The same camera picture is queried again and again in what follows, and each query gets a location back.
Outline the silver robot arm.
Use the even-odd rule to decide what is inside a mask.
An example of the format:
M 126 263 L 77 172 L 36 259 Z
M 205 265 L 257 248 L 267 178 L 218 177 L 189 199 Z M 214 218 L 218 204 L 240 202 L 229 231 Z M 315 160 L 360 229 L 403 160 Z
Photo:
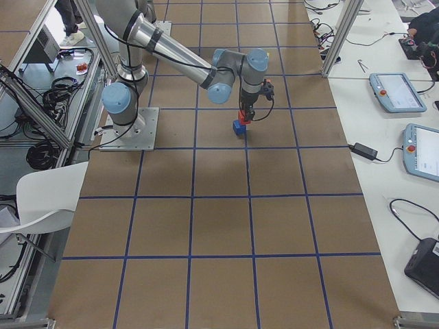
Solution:
M 120 73 L 135 73 L 143 68 L 135 51 L 146 51 L 162 60 L 207 91 L 216 104 L 226 103 L 236 80 L 239 81 L 239 112 L 233 121 L 237 135 L 255 120 L 254 103 L 260 96 L 274 101 L 274 87 L 265 78 L 269 55 L 260 48 L 248 53 L 216 49 L 207 62 L 156 24 L 153 1 L 96 1 L 96 9 L 106 29 L 121 45 Z

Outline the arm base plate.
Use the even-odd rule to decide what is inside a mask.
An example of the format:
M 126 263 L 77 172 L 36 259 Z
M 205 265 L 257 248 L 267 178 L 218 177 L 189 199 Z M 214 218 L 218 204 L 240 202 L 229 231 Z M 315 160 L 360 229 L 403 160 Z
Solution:
M 171 36 L 171 21 L 157 20 L 153 23 L 153 26 L 152 38 L 158 38 L 159 36 L 166 36 L 169 38 Z
M 100 151 L 152 151 L 156 140 L 159 108 L 139 108 L 134 125 L 116 125 L 102 132 Z

